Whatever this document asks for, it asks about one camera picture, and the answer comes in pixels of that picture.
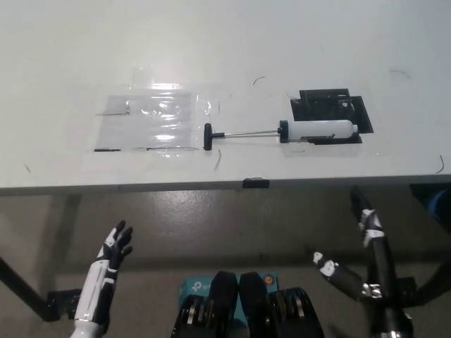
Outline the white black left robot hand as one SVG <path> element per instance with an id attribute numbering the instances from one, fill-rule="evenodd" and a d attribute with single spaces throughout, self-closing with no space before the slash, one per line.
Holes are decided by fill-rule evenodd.
<path id="1" fill-rule="evenodd" d="M 76 320 L 104 326 L 109 313 L 124 258 L 132 252 L 133 229 L 120 221 L 104 240 L 97 257 L 89 267 L 75 313 Z"/>

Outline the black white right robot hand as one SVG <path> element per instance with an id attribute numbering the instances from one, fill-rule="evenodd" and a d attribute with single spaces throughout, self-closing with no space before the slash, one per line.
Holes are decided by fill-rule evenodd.
<path id="1" fill-rule="evenodd" d="M 396 308 L 400 305 L 400 291 L 395 264 L 378 214 L 358 187 L 351 189 L 350 200 L 367 255 L 367 277 L 361 277 L 320 251 L 313 252 L 312 261 L 325 280 L 350 298 Z"/>

